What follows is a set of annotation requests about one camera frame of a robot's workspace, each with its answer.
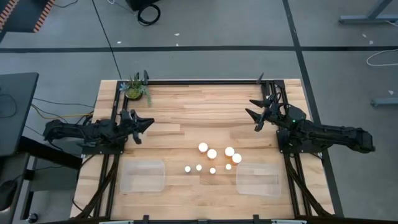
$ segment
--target concrete floor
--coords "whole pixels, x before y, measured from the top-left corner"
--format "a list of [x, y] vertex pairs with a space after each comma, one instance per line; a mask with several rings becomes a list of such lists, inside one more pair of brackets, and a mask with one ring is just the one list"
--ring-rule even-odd
[[[122, 0], [116, 1], [126, 5]], [[58, 0], [57, 4], [68, 2]], [[337, 23], [339, 15], [364, 14], [375, 2], [290, 0], [301, 46], [398, 45], [398, 27]], [[113, 47], [293, 46], [282, 1], [161, 0], [157, 5], [162, 17], [150, 27], [140, 26], [135, 12], [110, 5], [106, 0], [95, 3]], [[398, 14], [398, 2], [394, 1], [386, 12]], [[0, 49], [107, 46], [91, 1], [79, 1], [65, 9], [55, 7], [39, 33], [7, 33], [0, 43]], [[345, 216], [398, 220], [398, 117], [394, 116], [397, 108], [375, 109], [369, 104], [375, 97], [391, 97], [389, 90], [398, 94], [397, 67], [366, 65], [366, 59], [373, 53], [303, 55], [322, 123], [360, 126], [374, 138], [376, 152], [372, 154], [358, 154], [343, 147], [330, 149]], [[115, 56], [123, 78], [143, 69], [153, 79], [257, 78], [262, 72], [265, 78], [302, 77], [293, 51], [116, 52]], [[398, 52], [381, 56], [375, 62], [397, 63]], [[0, 73], [18, 72], [40, 74], [37, 98], [89, 105], [95, 102], [100, 80], [119, 77], [109, 52], [0, 54]], [[81, 106], [34, 103], [55, 114], [90, 111]], [[38, 132], [44, 130], [46, 122], [35, 111], [29, 113], [27, 125]], [[42, 141], [29, 129], [25, 129], [24, 135]], [[75, 148], [67, 149], [78, 152]], [[37, 167], [45, 167], [43, 162], [39, 161]], [[34, 197], [31, 211], [40, 215], [39, 223], [68, 218], [75, 188], [70, 184], [75, 182], [70, 172], [67, 168], [47, 170], [46, 175], [53, 175], [60, 184]]]

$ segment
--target wooden tabletop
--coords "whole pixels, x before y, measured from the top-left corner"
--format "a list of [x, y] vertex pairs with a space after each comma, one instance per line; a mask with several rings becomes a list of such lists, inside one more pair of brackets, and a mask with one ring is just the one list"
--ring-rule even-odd
[[[289, 103], [309, 114], [301, 81], [285, 80], [285, 85]], [[115, 89], [115, 80], [101, 82], [94, 121], [110, 117]], [[142, 144], [135, 144], [131, 138], [126, 144], [118, 169], [112, 219], [142, 220], [143, 215], [149, 215], [151, 220], [252, 219], [254, 214], [260, 218], [294, 217], [284, 160], [275, 135], [277, 127], [265, 123], [262, 131], [255, 132], [254, 123], [244, 110], [261, 112], [249, 102], [261, 99], [258, 85], [155, 85], [149, 90], [151, 107], [145, 97], [128, 104], [141, 118], [155, 118], [155, 123], [141, 136]], [[215, 160], [198, 152], [201, 142], [218, 152]], [[238, 194], [236, 166], [224, 169], [225, 164], [231, 163], [223, 155], [227, 146], [234, 147], [244, 162], [275, 164], [280, 170], [281, 196]], [[163, 160], [164, 190], [122, 194], [119, 183], [123, 164], [131, 159]], [[308, 189], [325, 210], [333, 213], [321, 160], [310, 154], [302, 154], [301, 159]], [[84, 207], [98, 188], [102, 160], [97, 155], [81, 169], [75, 193], [77, 205]], [[195, 171], [197, 164], [203, 166], [201, 172]], [[185, 166], [193, 171], [186, 174]], [[208, 172], [210, 167], [216, 167], [216, 175]], [[296, 191], [303, 214], [298, 187]], [[108, 194], [104, 198], [101, 214]], [[79, 212], [73, 206], [71, 217]]]

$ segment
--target clear plastic container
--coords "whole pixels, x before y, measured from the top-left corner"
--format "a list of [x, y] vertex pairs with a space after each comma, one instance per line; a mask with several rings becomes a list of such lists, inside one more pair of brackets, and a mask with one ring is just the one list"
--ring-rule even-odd
[[279, 166], [242, 162], [236, 169], [236, 189], [239, 194], [280, 197]]
[[162, 160], [124, 160], [120, 191], [161, 192], [165, 183], [165, 166]]

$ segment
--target black metal frame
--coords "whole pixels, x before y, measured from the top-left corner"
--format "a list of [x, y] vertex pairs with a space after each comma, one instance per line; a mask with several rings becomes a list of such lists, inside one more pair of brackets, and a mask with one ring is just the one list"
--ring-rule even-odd
[[[122, 84], [125, 81], [118, 81], [116, 85], [116, 92], [115, 92], [115, 97], [114, 97], [114, 103], [113, 103], [113, 108], [112, 108], [112, 114], [111, 114], [111, 119], [113, 121], [116, 120], [116, 115], [118, 114], [118, 106], [119, 106], [119, 100], [120, 100], [120, 94], [121, 92], [119, 91], [120, 84]], [[285, 85], [283, 80], [261, 80], [260, 82], [257, 82], [257, 80], [148, 80], [148, 85], [256, 85], [260, 84], [261, 85], [261, 90], [263, 95], [268, 95], [269, 92], [272, 94], [277, 93], [277, 88], [280, 88], [282, 100], [287, 103], [287, 94], [285, 91]], [[127, 98], [124, 98], [122, 109], [127, 109], [128, 105], [128, 100]], [[305, 186], [305, 178], [303, 174], [303, 169], [302, 169], [302, 163], [300, 160], [300, 155], [298, 153], [293, 154], [294, 160], [295, 160], [295, 166], [296, 169], [293, 168], [292, 162], [290, 160], [291, 155], [290, 154], [283, 154], [284, 161], [285, 161], [285, 167], [286, 167], [286, 172], [287, 172], [287, 179], [288, 179], [288, 184], [289, 184], [289, 190], [290, 190], [290, 198], [292, 201], [292, 209], [294, 212], [294, 219], [296, 220], [308, 220], [310, 223], [398, 223], [398, 222], [392, 222], [392, 221], [382, 221], [382, 220], [362, 220], [362, 219], [355, 219], [355, 218], [338, 218], [338, 217], [332, 217], [332, 216], [327, 216], [327, 217], [314, 217], [312, 216], [311, 212], [311, 205], [314, 207], [314, 209], [317, 211], [317, 207], [319, 203], [315, 200], [315, 198], [312, 196], [310, 191], [306, 188]], [[119, 155], [115, 155], [113, 160], [116, 163], [116, 174], [117, 174], [117, 169], [119, 165]], [[100, 175], [100, 180], [99, 180], [99, 186], [103, 186], [105, 182], [105, 177], [106, 173], [108, 170], [108, 164], [109, 164], [109, 155], [104, 155], [103, 159], [103, 164], [101, 167], [101, 175]], [[107, 198], [107, 204], [106, 204], [106, 212], [105, 216], [100, 217], [100, 210], [101, 210], [101, 200], [98, 200], [95, 208], [94, 208], [94, 213], [93, 213], [93, 218], [72, 218], [70, 220], [65, 220], [61, 222], [51, 222], [47, 224], [53, 224], [53, 223], [87, 223], [87, 224], [92, 224], [92, 223], [99, 223], [99, 222], [106, 222], [106, 221], [111, 221], [111, 213], [112, 213], [112, 206], [113, 206], [113, 199], [114, 199], [114, 189], [116, 186], [116, 178], [117, 175], [114, 175], [110, 181], [110, 186], [109, 186], [109, 194]], [[297, 199], [297, 193], [295, 190], [295, 183], [299, 186], [299, 188], [302, 190], [302, 197], [303, 197], [303, 204], [304, 204], [304, 209], [305, 209], [305, 216], [300, 214], [300, 209], [299, 209], [299, 203]], [[144, 215], [142, 220], [130, 220], [134, 221], [134, 223], [138, 224], [148, 224], [148, 223], [164, 223], [164, 224], [169, 224], [169, 223], [197, 223], [197, 224], [210, 224], [210, 223], [217, 223], [217, 224], [222, 224], [222, 223], [254, 223], [254, 224], [261, 224], [261, 223], [283, 223], [283, 220], [262, 220], [259, 219], [259, 215], [254, 214], [253, 219], [250, 220], [149, 220], [148, 215]]]

